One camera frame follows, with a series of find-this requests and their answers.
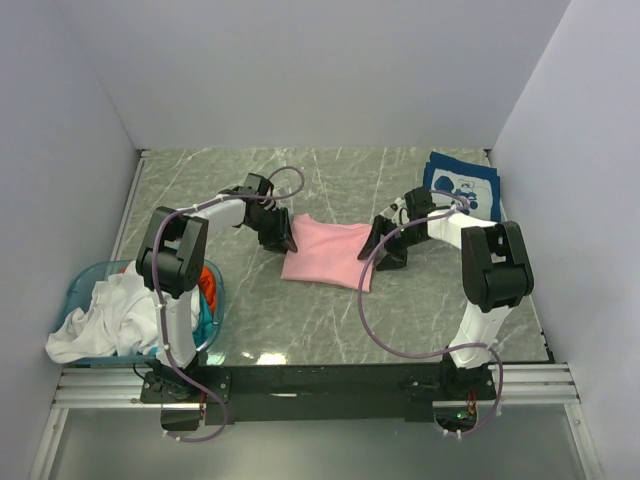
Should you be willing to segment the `pink t shirt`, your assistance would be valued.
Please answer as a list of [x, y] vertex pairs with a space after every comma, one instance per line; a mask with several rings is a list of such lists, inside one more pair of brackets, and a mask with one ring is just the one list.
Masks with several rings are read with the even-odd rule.
[[281, 279], [316, 282], [357, 290], [365, 265], [358, 255], [371, 233], [367, 224], [326, 224], [295, 215], [293, 238], [298, 251], [285, 256]]

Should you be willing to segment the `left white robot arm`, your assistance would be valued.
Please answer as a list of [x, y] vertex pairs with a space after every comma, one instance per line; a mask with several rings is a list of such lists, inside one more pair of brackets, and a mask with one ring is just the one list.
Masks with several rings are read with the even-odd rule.
[[277, 253], [296, 252], [290, 215], [277, 202], [294, 194], [276, 196], [269, 177], [247, 175], [243, 184], [213, 199], [183, 209], [157, 208], [150, 220], [135, 262], [138, 275], [151, 292], [158, 330], [154, 375], [176, 401], [186, 402], [200, 391], [215, 393], [195, 371], [198, 349], [187, 310], [196, 291], [209, 236], [227, 228], [246, 226], [259, 244]]

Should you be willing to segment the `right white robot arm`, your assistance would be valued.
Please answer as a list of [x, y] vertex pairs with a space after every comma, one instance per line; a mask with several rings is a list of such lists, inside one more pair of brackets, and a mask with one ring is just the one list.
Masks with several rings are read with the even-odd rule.
[[469, 199], [416, 187], [375, 216], [358, 258], [362, 272], [399, 270], [410, 247], [428, 240], [445, 242], [460, 252], [466, 307], [458, 331], [439, 357], [439, 387], [460, 399], [481, 386], [488, 373], [491, 348], [507, 316], [534, 288], [534, 275], [520, 226], [469, 215]]

